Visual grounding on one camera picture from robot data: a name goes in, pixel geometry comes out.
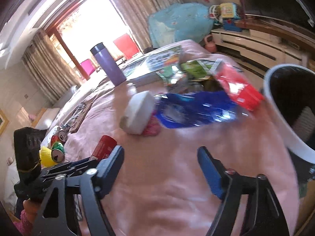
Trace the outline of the left hand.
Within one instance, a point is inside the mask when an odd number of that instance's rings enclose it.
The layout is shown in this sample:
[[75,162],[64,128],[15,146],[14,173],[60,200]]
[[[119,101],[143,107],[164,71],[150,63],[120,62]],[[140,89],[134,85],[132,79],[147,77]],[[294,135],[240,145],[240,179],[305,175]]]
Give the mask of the left hand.
[[41,207],[41,204],[37,202],[33,202],[30,199],[28,199],[23,202],[23,207],[24,207],[25,215],[28,222],[33,224],[36,219],[37,212],[39,211]]

